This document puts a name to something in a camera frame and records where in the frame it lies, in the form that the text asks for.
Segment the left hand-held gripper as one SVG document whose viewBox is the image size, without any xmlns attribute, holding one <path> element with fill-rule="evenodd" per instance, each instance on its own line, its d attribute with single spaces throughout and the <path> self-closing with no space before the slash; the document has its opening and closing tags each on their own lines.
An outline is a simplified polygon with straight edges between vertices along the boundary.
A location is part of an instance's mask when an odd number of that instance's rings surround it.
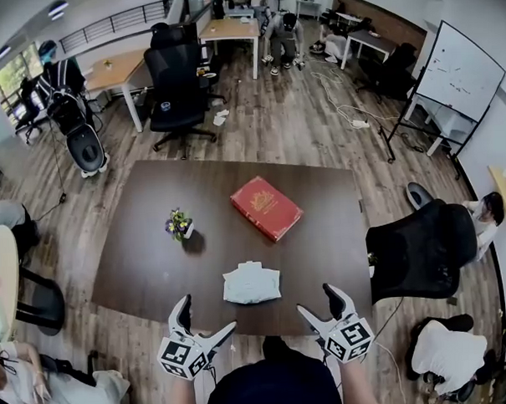
<svg viewBox="0 0 506 404">
<path fill-rule="evenodd" d="M 219 347 L 233 334 L 238 323 L 233 321 L 210 335 L 184 335 L 191 333 L 191 306 L 189 294 L 176 303 L 168 317 L 171 333 L 163 338 L 156 358 L 166 373 L 194 381 L 211 363 Z"/>
</svg>

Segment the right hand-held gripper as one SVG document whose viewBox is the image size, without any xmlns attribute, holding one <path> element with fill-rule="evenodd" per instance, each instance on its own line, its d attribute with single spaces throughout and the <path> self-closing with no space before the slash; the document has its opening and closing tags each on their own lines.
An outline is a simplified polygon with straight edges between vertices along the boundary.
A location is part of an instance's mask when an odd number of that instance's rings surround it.
<svg viewBox="0 0 506 404">
<path fill-rule="evenodd" d="M 333 319 L 322 320 L 297 304 L 296 309 L 310 329 L 324 342 L 323 351 L 340 363 L 348 363 L 367 353 L 375 339 L 366 318 L 352 315 L 352 299 L 333 284 L 323 284 Z"/>
</svg>

